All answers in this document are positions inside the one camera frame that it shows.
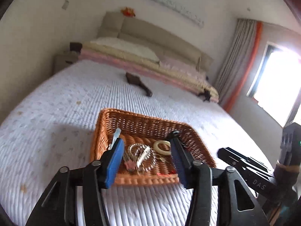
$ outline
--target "orange stuffed toy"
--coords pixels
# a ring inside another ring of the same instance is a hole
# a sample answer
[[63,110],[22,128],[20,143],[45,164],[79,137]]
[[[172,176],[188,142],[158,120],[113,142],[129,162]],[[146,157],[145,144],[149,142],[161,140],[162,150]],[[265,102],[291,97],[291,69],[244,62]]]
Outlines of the orange stuffed toy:
[[130,8],[130,7],[126,7],[124,9],[122,9],[121,12],[124,16],[127,16],[127,17],[135,17],[136,16],[134,9]]

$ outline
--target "beige headboard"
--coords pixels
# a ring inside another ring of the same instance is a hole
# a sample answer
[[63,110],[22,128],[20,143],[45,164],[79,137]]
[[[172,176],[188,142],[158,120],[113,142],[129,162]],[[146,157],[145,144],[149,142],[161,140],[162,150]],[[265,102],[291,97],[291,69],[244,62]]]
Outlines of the beige headboard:
[[121,13],[107,12],[97,37],[117,37],[152,49],[163,54],[209,70],[212,58],[198,48],[172,33],[146,21],[125,17]]

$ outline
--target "pillow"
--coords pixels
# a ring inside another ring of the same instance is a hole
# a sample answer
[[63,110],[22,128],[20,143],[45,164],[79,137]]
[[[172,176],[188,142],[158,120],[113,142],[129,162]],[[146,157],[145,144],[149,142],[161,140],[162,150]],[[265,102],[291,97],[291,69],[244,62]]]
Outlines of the pillow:
[[166,69],[179,71],[198,81],[206,80],[206,72],[204,70],[200,69],[200,72],[197,72],[195,66],[165,55],[160,55],[160,66]]
[[91,43],[112,47],[124,52],[135,54],[139,57],[146,58],[157,63],[159,63],[160,61],[157,55],[148,47],[134,44],[119,38],[100,37],[96,40],[91,41]]

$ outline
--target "pink pillow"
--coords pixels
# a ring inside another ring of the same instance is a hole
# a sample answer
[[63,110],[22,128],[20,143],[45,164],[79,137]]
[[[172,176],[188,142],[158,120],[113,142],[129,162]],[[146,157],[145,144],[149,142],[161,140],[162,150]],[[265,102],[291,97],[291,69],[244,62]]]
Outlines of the pink pillow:
[[159,59],[161,67],[179,71],[199,81],[206,80],[206,72],[203,70],[201,70],[201,72],[197,72],[195,66],[186,64],[180,60],[170,58],[165,55],[160,55]]

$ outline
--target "wicker basket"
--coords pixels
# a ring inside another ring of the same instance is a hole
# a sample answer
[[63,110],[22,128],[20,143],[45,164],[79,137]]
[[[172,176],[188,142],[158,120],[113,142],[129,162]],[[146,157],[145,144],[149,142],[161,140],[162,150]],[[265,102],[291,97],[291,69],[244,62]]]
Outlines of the wicker basket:
[[[210,167],[216,167],[201,138],[189,125],[110,108],[103,109],[99,114],[91,145],[90,161],[99,159],[107,150],[118,127],[121,129],[120,138],[123,139],[126,148],[134,143],[144,143],[152,147],[155,141],[164,140],[170,132],[179,130],[181,140],[189,146],[193,157],[204,161]],[[121,162],[115,184],[153,185],[179,182],[171,156],[165,158],[165,163],[157,160],[156,166],[143,176],[130,174]]]

